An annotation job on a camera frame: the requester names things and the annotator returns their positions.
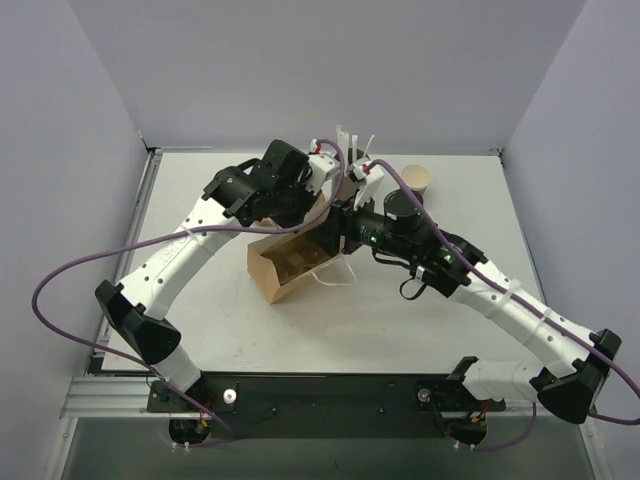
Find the brown pulp cup carrier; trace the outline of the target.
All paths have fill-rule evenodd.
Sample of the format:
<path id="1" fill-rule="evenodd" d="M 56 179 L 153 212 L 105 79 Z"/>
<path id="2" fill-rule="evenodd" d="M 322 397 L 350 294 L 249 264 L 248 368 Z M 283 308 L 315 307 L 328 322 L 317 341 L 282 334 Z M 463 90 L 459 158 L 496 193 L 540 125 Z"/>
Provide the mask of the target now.
<path id="1" fill-rule="evenodd" d="M 272 262 L 281 285 L 285 285 L 325 261 L 318 250 L 275 252 Z"/>

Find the brown paper bag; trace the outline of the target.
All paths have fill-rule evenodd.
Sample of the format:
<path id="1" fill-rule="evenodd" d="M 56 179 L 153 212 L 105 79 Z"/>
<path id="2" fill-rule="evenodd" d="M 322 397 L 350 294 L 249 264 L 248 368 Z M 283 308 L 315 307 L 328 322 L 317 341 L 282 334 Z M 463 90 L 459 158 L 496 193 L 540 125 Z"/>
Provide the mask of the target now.
<path id="1" fill-rule="evenodd" d="M 327 287 L 354 287 L 353 268 L 343 254 L 327 253 L 312 230 L 328 217 L 324 213 L 300 231 L 269 234 L 247 247 L 247 272 L 268 304 L 275 304 L 310 283 Z"/>

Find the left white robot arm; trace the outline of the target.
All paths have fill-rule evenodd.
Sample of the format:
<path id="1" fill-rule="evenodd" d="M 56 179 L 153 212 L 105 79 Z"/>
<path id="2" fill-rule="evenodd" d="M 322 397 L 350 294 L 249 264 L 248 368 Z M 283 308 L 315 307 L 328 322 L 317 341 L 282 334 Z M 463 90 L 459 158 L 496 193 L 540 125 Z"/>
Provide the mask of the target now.
<path id="1" fill-rule="evenodd" d="M 218 171 L 177 229 L 177 238 L 118 283 L 103 281 L 95 296 L 110 326 L 156 374 L 172 385 L 170 400 L 183 411 L 204 402 L 201 371 L 167 319 L 172 303 L 241 228 L 272 218 L 301 224 L 338 162 L 272 141 L 260 159 Z"/>

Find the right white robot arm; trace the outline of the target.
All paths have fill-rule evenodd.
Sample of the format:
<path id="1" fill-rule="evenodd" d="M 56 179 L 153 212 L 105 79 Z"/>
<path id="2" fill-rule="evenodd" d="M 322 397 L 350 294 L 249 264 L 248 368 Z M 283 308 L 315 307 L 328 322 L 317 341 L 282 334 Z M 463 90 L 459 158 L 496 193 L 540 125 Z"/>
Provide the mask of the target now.
<path id="1" fill-rule="evenodd" d="M 435 231 L 402 190 L 385 197 L 381 213 L 337 201 L 310 236 L 329 254 L 369 247 L 377 262 L 406 269 L 422 289 L 471 308 L 535 356 L 533 362 L 464 358 L 450 378 L 473 398 L 528 400 L 566 422 L 586 420 L 620 338 L 577 325 L 537 301 L 470 242 Z"/>

